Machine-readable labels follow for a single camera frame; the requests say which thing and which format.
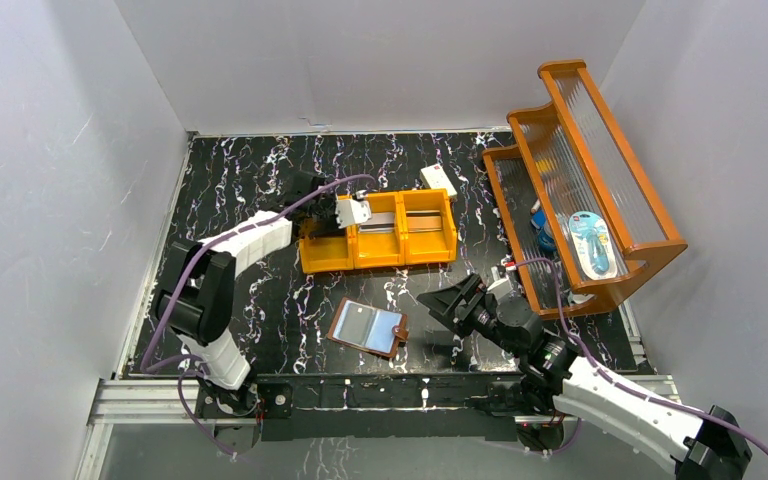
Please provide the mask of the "brown leather card holder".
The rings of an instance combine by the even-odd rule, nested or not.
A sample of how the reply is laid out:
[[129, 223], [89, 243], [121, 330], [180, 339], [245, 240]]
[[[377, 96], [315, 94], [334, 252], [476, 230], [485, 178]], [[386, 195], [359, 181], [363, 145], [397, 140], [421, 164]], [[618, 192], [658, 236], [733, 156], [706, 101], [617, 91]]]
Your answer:
[[327, 338], [381, 358], [392, 359], [409, 338], [407, 316], [343, 298]]

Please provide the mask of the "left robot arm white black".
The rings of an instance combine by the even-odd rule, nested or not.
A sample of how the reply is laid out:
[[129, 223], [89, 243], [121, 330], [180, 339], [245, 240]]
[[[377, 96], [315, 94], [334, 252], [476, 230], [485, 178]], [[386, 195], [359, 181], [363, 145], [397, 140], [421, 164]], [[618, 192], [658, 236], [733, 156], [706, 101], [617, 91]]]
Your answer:
[[236, 281], [261, 259], [288, 247], [304, 221], [337, 228], [339, 184], [297, 172], [278, 200], [241, 223], [202, 240], [174, 241], [152, 298], [149, 314], [157, 328], [141, 370], [155, 373], [169, 365], [154, 358], [162, 332], [169, 329], [186, 346], [183, 356], [191, 367], [221, 389], [223, 407], [235, 416], [253, 412], [259, 391], [246, 381], [251, 366], [229, 330]]

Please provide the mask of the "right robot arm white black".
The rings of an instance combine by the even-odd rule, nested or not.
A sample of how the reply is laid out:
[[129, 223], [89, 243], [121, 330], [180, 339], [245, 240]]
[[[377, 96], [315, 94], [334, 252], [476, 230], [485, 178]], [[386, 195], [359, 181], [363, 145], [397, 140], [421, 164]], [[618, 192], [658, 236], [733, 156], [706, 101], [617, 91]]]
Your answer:
[[741, 479], [746, 473], [752, 452], [729, 411], [676, 404], [591, 363], [581, 346], [546, 329], [524, 298], [498, 297], [471, 274], [417, 300], [452, 333], [478, 333], [514, 356], [522, 377], [509, 398], [525, 411], [578, 417], [678, 479]]

